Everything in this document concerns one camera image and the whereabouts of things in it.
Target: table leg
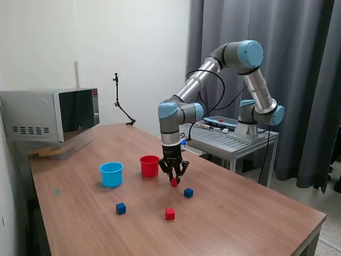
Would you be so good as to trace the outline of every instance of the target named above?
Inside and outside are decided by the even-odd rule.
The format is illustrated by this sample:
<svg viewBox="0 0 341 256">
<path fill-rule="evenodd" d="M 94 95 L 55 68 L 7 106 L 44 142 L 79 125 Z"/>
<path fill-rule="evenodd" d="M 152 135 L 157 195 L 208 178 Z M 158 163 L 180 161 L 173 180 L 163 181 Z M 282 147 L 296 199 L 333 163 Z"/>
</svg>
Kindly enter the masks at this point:
<svg viewBox="0 0 341 256">
<path fill-rule="evenodd" d="M 300 256 L 314 256 L 316 251 L 316 246 L 319 241 L 320 232 L 312 239 L 310 244 L 304 249 Z"/>
<path fill-rule="evenodd" d="M 230 171 L 236 172 L 237 159 L 230 160 Z"/>
<path fill-rule="evenodd" d="M 273 164 L 275 161 L 277 141 L 270 143 L 267 149 L 263 172 L 259 184 L 268 187 L 270 185 Z"/>
</svg>

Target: white wall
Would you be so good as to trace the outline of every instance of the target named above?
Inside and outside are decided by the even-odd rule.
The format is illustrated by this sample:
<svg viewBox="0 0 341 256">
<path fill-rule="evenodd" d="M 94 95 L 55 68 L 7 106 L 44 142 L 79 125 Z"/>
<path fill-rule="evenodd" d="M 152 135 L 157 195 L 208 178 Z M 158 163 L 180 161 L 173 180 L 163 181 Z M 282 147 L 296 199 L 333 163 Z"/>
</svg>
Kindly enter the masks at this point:
<svg viewBox="0 0 341 256">
<path fill-rule="evenodd" d="M 190 1 L 76 0 L 82 87 L 99 88 L 100 122 L 128 119 L 159 136 L 157 107 L 184 84 Z"/>
<path fill-rule="evenodd" d="M 10 90 L 76 86 L 73 1 L 2 1 L 0 38 L 0 69 Z"/>
<path fill-rule="evenodd" d="M 4 90 L 0 71 L 0 90 Z M 0 255 L 23 255 L 25 251 L 25 201 L 21 179 L 7 147 L 0 114 Z"/>
<path fill-rule="evenodd" d="M 0 9 L 0 69 L 11 90 L 98 87 L 101 124 L 159 136 L 158 103 L 183 86 L 190 0 L 16 0 Z"/>
</svg>

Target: black cable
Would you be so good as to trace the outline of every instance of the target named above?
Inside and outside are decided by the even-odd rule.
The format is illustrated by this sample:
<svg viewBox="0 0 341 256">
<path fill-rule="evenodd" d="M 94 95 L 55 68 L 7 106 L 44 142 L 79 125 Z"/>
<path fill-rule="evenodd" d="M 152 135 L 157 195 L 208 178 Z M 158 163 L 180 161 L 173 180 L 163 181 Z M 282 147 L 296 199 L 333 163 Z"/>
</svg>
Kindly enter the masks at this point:
<svg viewBox="0 0 341 256">
<path fill-rule="evenodd" d="M 225 107 L 222 107 L 222 108 L 215 108 L 214 110 L 222 110 L 222 109 L 224 109 L 224 108 L 229 107 L 232 103 L 234 103 L 234 101 L 238 98 L 238 96 L 243 92 L 243 90 L 244 90 L 245 88 L 247 88 L 247 86 L 244 86 L 244 87 L 238 92 L 238 94 L 236 95 L 236 97 L 234 97 L 234 99 L 233 99 L 229 104 L 227 104 Z M 199 97 L 200 97 L 201 101 L 203 102 L 203 104 L 204 104 L 206 107 L 211 108 L 210 106 L 208 106 L 208 105 L 204 102 L 204 100 L 203 100 L 202 97 L 201 97 L 200 92 L 199 92 Z"/>
<path fill-rule="evenodd" d="M 219 101 L 217 102 L 217 104 L 216 104 L 213 108 L 211 108 L 206 114 L 204 114 L 204 115 L 202 116 L 202 117 L 204 117 L 204 116 L 208 115 L 211 111 L 215 110 L 215 108 L 216 108 L 216 107 L 219 105 L 219 103 L 222 101 L 222 99 L 223 99 L 223 97 L 224 97 L 224 94 L 225 94 L 225 83 L 224 83 L 224 81 L 222 80 L 222 78 L 221 78 L 219 75 L 217 75 L 216 73 L 214 73 L 214 72 L 212 72 L 212 71 L 204 70 L 204 69 L 192 70 L 192 71 L 190 71 L 190 72 L 188 72 L 188 73 L 186 74 L 186 77 L 189 78 L 188 75 L 189 75 L 190 73 L 197 72 L 197 71 L 208 72 L 208 73 L 211 73 L 211 74 L 215 75 L 215 76 L 222 82 L 222 85 L 223 85 L 223 93 L 222 93 L 222 95 L 221 95 Z M 195 124 L 197 121 L 199 121 L 199 120 L 196 120 L 195 122 L 192 123 L 192 125 L 191 125 L 191 127 L 190 127 L 190 129 L 189 129 L 189 131 L 188 131 L 188 138 L 186 139 L 186 141 L 191 140 L 191 131 L 192 131 L 192 127 L 194 126 L 194 124 Z"/>
<path fill-rule="evenodd" d="M 265 155 L 264 155 L 264 158 L 263 158 L 261 173 L 259 174 L 259 178 L 258 178 L 258 184 L 261 181 L 261 176 L 262 176 L 262 172 L 263 172 L 263 168 L 264 168 L 264 164 L 265 164 L 265 159 L 266 159 L 266 155 L 267 155 L 267 148 L 269 147 L 269 140 L 270 140 L 270 126 L 269 126 L 269 130 L 268 130 L 268 134 L 267 134 L 266 150 L 265 150 Z"/>
</svg>

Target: blue bucket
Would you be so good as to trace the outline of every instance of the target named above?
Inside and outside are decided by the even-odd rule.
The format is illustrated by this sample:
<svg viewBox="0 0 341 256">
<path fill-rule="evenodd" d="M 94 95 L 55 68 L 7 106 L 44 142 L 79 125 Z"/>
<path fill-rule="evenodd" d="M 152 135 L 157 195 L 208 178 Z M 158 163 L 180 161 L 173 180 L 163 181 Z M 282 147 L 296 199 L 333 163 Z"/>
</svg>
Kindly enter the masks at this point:
<svg viewBox="0 0 341 256">
<path fill-rule="evenodd" d="M 105 163 L 100 166 L 102 184 L 105 187 L 116 188 L 122 184 L 123 165 L 117 162 Z"/>
</svg>

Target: blue cube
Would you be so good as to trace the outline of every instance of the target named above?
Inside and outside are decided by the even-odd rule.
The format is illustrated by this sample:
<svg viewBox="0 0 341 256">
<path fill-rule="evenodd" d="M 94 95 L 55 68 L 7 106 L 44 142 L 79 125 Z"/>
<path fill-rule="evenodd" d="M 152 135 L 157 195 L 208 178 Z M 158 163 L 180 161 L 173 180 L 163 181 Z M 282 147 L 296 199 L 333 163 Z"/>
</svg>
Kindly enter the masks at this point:
<svg viewBox="0 0 341 256">
<path fill-rule="evenodd" d="M 190 188 L 185 189 L 183 195 L 187 198 L 191 198 L 193 196 L 193 190 Z"/>
<path fill-rule="evenodd" d="M 126 212 L 126 205 L 124 203 L 119 203 L 116 205 L 116 212 L 121 215 Z"/>
</svg>

